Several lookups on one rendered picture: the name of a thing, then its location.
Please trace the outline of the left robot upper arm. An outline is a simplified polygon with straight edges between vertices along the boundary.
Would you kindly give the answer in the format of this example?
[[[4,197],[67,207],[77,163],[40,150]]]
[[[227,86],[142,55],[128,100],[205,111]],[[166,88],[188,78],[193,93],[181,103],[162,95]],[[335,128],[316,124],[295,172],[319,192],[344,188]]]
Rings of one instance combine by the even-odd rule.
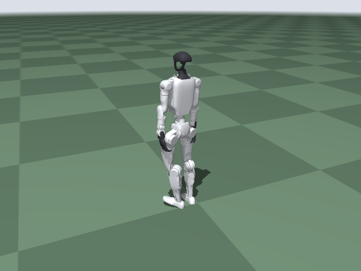
[[[173,81],[172,79],[169,80],[163,80],[160,83],[160,102],[161,107],[163,109],[163,114],[168,112],[168,103],[169,103],[169,91],[173,87]]]

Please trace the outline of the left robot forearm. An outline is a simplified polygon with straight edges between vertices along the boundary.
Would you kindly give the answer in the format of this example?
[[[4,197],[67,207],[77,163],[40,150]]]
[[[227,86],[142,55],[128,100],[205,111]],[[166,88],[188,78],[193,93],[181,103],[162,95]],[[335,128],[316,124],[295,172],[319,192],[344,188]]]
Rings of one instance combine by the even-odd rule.
[[[166,116],[163,115],[163,109],[161,106],[157,107],[157,136],[160,137],[160,132],[163,131],[165,134],[165,120],[166,120]]]

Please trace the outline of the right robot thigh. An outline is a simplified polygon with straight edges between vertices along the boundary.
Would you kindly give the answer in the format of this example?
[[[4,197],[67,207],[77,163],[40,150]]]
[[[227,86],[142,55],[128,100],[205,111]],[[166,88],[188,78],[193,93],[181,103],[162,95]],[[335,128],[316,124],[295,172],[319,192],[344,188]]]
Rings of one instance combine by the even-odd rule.
[[[182,151],[182,158],[183,158],[183,169],[185,171],[192,171],[193,170],[193,162],[191,161],[191,153],[192,153],[192,145],[193,142],[192,138],[196,135],[196,129],[190,126],[190,133],[189,135],[185,136],[184,138],[180,138],[180,146]]]

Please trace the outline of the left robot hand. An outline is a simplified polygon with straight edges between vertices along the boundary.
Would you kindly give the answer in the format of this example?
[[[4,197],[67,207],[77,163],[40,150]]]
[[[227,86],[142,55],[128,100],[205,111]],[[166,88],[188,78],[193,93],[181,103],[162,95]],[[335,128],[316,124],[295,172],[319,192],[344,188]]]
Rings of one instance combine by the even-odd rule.
[[[168,150],[164,138],[165,138],[164,132],[161,131],[161,132],[160,132],[160,137],[158,136],[158,139],[159,139],[159,141],[160,141],[160,145],[161,145],[161,147],[162,147],[162,149],[163,149],[164,151],[171,152],[172,150]]]

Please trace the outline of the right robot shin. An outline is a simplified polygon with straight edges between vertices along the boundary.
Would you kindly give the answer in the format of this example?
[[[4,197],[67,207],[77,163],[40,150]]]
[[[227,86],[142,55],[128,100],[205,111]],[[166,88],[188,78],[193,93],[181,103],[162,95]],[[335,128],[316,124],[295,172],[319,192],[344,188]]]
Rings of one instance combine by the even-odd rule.
[[[192,160],[193,162],[193,160]],[[190,198],[190,195],[193,194],[193,183],[195,179],[195,163],[193,162],[193,170],[192,171],[184,171],[184,181],[186,183],[187,197]]]

